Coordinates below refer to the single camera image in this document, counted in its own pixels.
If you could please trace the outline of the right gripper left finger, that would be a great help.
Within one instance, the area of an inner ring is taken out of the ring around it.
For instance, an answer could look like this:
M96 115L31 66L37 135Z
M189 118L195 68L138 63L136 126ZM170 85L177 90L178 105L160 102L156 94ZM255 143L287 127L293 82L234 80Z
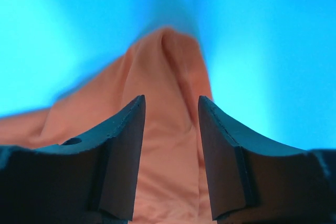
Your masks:
M1 223L128 223L145 97L61 145L1 146Z

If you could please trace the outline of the orange t shirt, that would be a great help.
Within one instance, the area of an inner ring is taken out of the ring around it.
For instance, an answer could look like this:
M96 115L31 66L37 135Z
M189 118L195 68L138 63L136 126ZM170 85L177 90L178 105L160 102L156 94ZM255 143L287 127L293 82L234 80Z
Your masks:
M198 99L211 96L197 41L162 28L52 107L1 119L1 143L61 144L146 100L134 223L211 223Z

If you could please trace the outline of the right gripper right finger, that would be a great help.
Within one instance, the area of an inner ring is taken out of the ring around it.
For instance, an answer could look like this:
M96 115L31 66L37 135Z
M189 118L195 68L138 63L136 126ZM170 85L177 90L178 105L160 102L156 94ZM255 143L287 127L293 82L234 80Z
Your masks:
M217 223L335 223L335 150L271 140L205 96L198 116Z

